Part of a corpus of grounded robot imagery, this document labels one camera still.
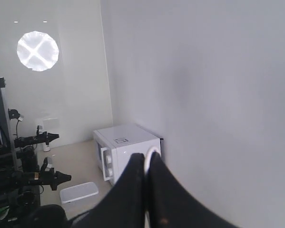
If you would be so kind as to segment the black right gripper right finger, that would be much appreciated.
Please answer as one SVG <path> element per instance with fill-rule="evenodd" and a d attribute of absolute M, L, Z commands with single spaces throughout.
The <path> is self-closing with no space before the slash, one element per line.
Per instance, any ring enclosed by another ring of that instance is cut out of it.
<path fill-rule="evenodd" d="M 148 214 L 152 228 L 235 228 L 195 199 L 157 152 L 148 161 Z"/>

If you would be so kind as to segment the black background robot arm far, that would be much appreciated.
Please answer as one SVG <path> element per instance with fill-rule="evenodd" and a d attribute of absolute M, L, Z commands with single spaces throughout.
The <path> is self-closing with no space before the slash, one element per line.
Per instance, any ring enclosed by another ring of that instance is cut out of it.
<path fill-rule="evenodd" d="M 42 144 L 45 143 L 49 145 L 53 140 L 59 138 L 59 134 L 57 133 L 49 133 L 47 131 L 43 131 L 42 126 L 38 125 L 35 136 L 29 137 L 18 137 L 14 139 L 15 148 L 24 148 L 26 146 Z M 7 138 L 5 144 L 0 144 L 0 155 L 11 153 L 10 151 L 11 143 Z"/>

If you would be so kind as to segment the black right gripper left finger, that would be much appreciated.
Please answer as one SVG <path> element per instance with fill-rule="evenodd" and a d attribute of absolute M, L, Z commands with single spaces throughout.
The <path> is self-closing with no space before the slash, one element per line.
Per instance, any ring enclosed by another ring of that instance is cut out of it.
<path fill-rule="evenodd" d="M 92 209 L 69 221 L 70 228 L 143 228 L 145 226 L 144 161 L 134 153 L 112 189 Z"/>

